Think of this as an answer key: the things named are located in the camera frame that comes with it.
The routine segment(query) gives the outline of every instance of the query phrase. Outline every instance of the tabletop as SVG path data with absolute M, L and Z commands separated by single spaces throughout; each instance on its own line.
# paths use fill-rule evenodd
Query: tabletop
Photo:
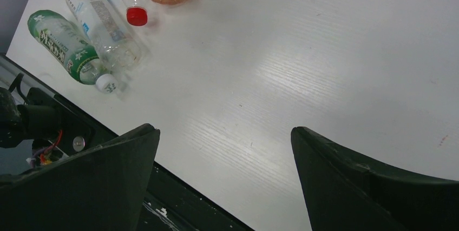
M 8 56 L 118 134 L 161 129 L 156 161 L 255 230 L 310 229 L 296 126 L 459 180 L 459 0 L 190 0 L 135 29 L 150 52 L 116 95 L 35 41 L 39 9 L 72 18 L 29 0 Z

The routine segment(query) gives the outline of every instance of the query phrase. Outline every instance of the white bottle cap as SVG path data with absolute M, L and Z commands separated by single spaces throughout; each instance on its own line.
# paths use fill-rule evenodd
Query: white bottle cap
M 112 93 L 118 88 L 118 80 L 112 74 L 104 74 L 96 80 L 96 87 L 103 93 Z

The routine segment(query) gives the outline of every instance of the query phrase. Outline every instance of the metal bolt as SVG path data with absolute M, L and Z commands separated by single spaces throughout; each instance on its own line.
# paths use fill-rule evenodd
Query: metal bolt
M 73 149 L 77 153 L 81 152 L 85 146 L 86 146 L 86 141 L 84 140 L 83 137 L 77 136 L 73 139 Z

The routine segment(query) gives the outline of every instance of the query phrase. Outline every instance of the black cable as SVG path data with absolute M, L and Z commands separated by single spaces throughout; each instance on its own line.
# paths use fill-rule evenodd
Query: black cable
M 10 85 L 10 88 L 8 89 L 9 92 L 13 92 L 15 89 L 17 91 L 17 93 L 21 96 L 21 98 L 24 100 L 24 103 L 27 103 L 27 104 L 30 104 L 29 100 L 27 99 L 27 97 L 24 95 L 24 93 L 22 93 L 22 90 L 21 90 L 21 82 L 22 82 L 22 78 L 24 78 L 24 74 L 23 73 L 19 73 L 16 78 L 14 79 L 14 81 L 11 83 Z

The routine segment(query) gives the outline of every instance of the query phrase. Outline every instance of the red bottle cap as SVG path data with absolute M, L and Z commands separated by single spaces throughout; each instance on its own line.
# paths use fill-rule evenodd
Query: red bottle cap
M 128 8 L 126 11 L 126 19 L 129 24 L 141 27 L 148 22 L 147 11 L 138 7 Z

